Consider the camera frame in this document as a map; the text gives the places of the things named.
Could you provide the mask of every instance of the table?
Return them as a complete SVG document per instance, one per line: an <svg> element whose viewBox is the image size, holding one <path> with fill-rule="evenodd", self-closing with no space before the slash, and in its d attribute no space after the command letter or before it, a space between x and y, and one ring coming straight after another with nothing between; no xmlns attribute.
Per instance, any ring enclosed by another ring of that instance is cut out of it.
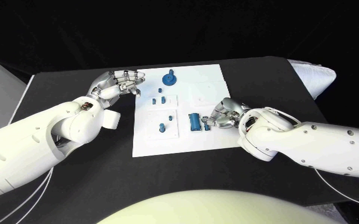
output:
<svg viewBox="0 0 359 224"><path fill-rule="evenodd" d="M235 100L252 108L274 107L301 121L325 122L289 63L276 57L39 73L13 121L85 95L92 80L105 71L204 64L220 65ZM132 158L134 95L121 97L109 109L122 115L116 130L102 128L96 139L54 167L49 188L24 223L96 223L135 202L191 189L255 192L299 205L346 200L314 170L282 154L271 162L256 159L242 148ZM359 197L357 178L321 174L344 194ZM0 216L23 202L43 178L0 196ZM26 204L15 212L13 220L28 207Z"/></svg>

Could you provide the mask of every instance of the white paper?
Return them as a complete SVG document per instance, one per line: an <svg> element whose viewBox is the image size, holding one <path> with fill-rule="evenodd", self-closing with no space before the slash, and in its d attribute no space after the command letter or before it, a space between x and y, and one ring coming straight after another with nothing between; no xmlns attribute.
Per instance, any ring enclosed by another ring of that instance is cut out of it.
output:
<svg viewBox="0 0 359 224"><path fill-rule="evenodd" d="M163 84L163 76L168 69L173 69L177 78L171 86ZM237 147L236 128L210 127L210 131L204 131L201 123L201 131L190 131L188 114L209 116L216 104L229 97L219 65L151 68L138 71L145 73L145 82L138 85L141 98L135 99L132 156ZM161 96L168 99L167 104L161 104ZM155 99L155 105L151 104L151 99ZM165 111L173 113L175 121L168 121ZM160 123L165 126L164 133L158 131Z"/></svg>

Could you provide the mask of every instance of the robotic arm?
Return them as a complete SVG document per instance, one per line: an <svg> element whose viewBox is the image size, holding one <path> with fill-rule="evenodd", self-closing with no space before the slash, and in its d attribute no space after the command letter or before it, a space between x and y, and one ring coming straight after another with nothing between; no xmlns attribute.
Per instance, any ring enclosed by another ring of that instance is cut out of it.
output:
<svg viewBox="0 0 359 224"><path fill-rule="evenodd" d="M359 177L359 129L301 123L281 111L269 107L250 109L230 98L223 98L201 122L225 129L236 127L237 144L258 159L271 161L281 152L302 166Z"/></svg>
<svg viewBox="0 0 359 224"><path fill-rule="evenodd" d="M95 139L101 127L116 128L121 115L106 108L122 94L139 97L137 85L142 82L141 72L105 72L95 79L86 96L0 129L0 194L33 181Z"/></svg>

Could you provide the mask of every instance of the white pillow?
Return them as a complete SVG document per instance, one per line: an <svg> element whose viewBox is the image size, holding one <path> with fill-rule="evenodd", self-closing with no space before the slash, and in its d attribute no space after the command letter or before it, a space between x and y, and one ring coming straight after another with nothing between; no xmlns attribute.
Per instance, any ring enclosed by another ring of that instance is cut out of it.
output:
<svg viewBox="0 0 359 224"><path fill-rule="evenodd" d="M288 62L297 72L312 99L315 99L336 79L334 71L327 67L321 67L321 65L311 64L310 62L289 59Z"/></svg>

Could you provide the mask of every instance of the gray wall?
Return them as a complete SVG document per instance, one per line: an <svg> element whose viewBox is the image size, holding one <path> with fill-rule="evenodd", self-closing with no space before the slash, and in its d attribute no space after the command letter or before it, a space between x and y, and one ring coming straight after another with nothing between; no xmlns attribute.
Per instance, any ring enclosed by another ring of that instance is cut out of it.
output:
<svg viewBox="0 0 359 224"><path fill-rule="evenodd" d="M0 128L8 123L18 104L26 84L0 66Z"/></svg>

